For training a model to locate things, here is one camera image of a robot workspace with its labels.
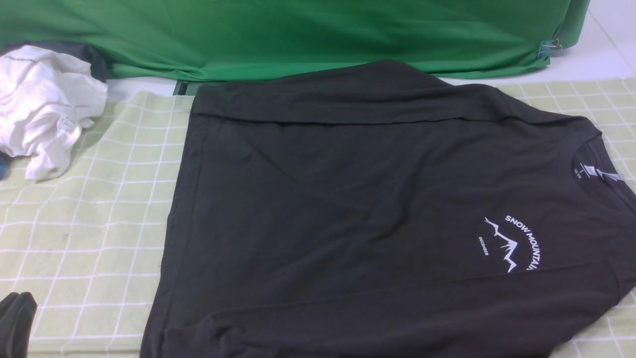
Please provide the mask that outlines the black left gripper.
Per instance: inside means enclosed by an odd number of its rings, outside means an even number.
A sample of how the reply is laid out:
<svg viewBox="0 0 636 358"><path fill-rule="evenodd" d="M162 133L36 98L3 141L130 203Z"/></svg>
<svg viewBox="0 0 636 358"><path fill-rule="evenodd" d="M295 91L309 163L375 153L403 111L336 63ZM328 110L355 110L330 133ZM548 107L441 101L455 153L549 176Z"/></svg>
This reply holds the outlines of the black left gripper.
<svg viewBox="0 0 636 358"><path fill-rule="evenodd" d="M12 292L0 302L0 356L25 358L38 309L30 292Z"/></svg>

